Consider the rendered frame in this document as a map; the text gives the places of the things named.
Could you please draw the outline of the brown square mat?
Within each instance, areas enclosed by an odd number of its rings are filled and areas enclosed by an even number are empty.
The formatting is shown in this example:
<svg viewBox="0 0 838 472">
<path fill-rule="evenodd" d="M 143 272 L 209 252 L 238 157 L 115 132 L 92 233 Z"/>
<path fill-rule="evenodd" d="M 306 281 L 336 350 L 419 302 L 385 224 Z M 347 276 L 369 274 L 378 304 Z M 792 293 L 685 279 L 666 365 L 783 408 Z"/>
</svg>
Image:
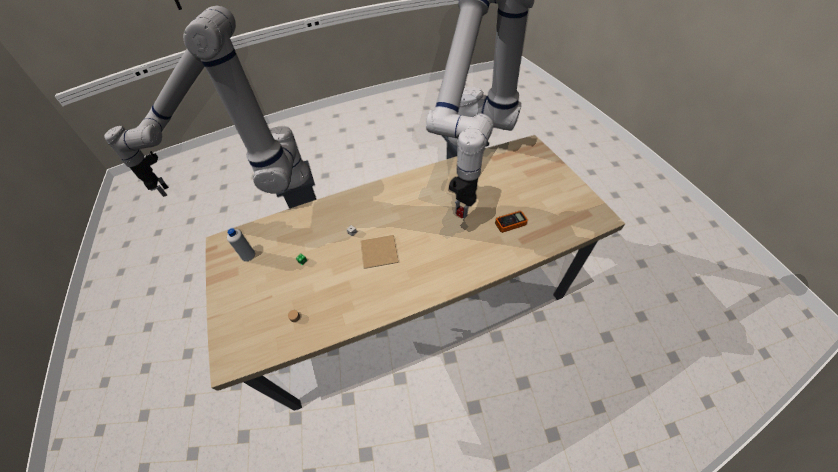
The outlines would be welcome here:
<svg viewBox="0 0 838 472">
<path fill-rule="evenodd" d="M 399 263 L 394 235 L 361 240 L 364 268 Z"/>
</svg>

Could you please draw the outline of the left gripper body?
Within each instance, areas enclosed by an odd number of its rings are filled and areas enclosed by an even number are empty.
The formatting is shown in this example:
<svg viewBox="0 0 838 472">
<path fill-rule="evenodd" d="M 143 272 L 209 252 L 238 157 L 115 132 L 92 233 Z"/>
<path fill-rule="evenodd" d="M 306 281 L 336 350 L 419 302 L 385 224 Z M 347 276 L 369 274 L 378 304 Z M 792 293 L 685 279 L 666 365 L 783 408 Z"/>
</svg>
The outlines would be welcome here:
<svg viewBox="0 0 838 472">
<path fill-rule="evenodd" d="M 477 185 L 478 185 L 478 177 L 481 174 L 481 168 L 477 172 L 467 173 L 461 171 L 457 167 L 457 177 L 454 177 L 449 183 L 449 190 L 456 193 L 456 199 L 463 204 L 471 207 L 474 203 L 476 203 L 477 195 Z M 464 180 L 463 180 L 464 179 Z M 454 181 L 456 180 L 456 181 Z M 466 181 L 472 180 L 472 181 Z"/>
</svg>

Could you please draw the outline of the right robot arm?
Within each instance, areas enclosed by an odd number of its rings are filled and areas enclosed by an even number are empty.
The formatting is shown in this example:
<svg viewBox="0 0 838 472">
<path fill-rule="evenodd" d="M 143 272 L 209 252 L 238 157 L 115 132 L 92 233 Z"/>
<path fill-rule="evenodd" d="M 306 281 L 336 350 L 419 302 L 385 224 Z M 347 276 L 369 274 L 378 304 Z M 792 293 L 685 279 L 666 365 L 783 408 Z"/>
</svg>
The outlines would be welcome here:
<svg viewBox="0 0 838 472">
<path fill-rule="evenodd" d="M 122 161 L 161 143 L 163 129 L 205 66 L 247 149 L 255 186 L 277 194 L 308 180 L 310 170 L 291 129 L 269 129 L 266 123 L 230 39 L 235 27 L 233 14 L 222 6 L 209 7 L 190 22 L 183 35 L 187 49 L 144 120 L 137 128 L 117 126 L 104 136 Z"/>
</svg>

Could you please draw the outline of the orange digital multimeter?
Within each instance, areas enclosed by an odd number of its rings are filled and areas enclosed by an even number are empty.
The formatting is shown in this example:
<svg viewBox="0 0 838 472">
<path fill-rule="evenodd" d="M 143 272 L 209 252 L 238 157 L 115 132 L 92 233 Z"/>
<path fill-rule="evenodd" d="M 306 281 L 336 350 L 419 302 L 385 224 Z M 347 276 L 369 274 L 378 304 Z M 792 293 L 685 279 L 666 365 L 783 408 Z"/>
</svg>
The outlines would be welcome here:
<svg viewBox="0 0 838 472">
<path fill-rule="evenodd" d="M 500 232 L 507 232 L 522 226 L 526 226 L 528 219 L 522 211 L 514 212 L 508 215 L 497 217 L 495 224 Z"/>
</svg>

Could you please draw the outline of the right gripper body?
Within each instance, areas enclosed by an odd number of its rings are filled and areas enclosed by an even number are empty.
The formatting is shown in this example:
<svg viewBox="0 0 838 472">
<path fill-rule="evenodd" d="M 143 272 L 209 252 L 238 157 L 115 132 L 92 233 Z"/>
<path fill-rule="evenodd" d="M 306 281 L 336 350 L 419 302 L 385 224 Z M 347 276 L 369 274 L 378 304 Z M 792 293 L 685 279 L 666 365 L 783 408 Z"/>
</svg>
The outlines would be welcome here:
<svg viewBox="0 0 838 472">
<path fill-rule="evenodd" d="M 152 151 L 150 151 L 150 153 L 151 154 L 146 155 L 144 158 L 143 153 L 139 151 L 134 158 L 123 161 L 123 163 L 133 171 L 138 179 L 143 181 L 148 190 L 156 188 L 159 179 L 156 174 L 153 173 L 153 169 L 150 166 L 157 162 L 158 156 Z"/>
</svg>

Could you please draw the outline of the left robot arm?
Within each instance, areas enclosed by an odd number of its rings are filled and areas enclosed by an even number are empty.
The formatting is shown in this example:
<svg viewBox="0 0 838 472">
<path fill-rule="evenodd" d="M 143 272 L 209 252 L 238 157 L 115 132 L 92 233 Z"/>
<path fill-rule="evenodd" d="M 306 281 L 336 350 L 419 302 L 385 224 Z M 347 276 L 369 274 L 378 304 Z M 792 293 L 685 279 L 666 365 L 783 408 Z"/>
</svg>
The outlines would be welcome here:
<svg viewBox="0 0 838 472">
<path fill-rule="evenodd" d="M 492 88 L 487 96 L 479 88 L 465 87 L 465 83 L 481 20 L 490 3 L 498 4 L 498 15 Z M 534 0 L 458 2 L 460 14 L 436 107 L 427 115 L 426 130 L 447 136 L 458 146 L 457 167 L 463 172 L 480 170 L 492 127 L 512 131 L 517 123 L 522 104 L 518 103 L 517 84 L 528 8 L 533 4 Z"/>
</svg>

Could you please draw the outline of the grey plastic bottle with blue cap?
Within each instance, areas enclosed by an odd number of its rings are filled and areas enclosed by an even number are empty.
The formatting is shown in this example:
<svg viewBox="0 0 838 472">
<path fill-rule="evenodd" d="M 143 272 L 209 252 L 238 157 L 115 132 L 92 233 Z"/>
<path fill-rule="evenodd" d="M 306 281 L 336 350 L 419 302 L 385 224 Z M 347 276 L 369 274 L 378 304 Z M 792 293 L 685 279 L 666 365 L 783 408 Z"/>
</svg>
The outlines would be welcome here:
<svg viewBox="0 0 838 472">
<path fill-rule="evenodd" d="M 250 261 L 254 258 L 255 251 L 240 230 L 231 228 L 227 233 L 228 242 L 243 261 Z"/>
</svg>

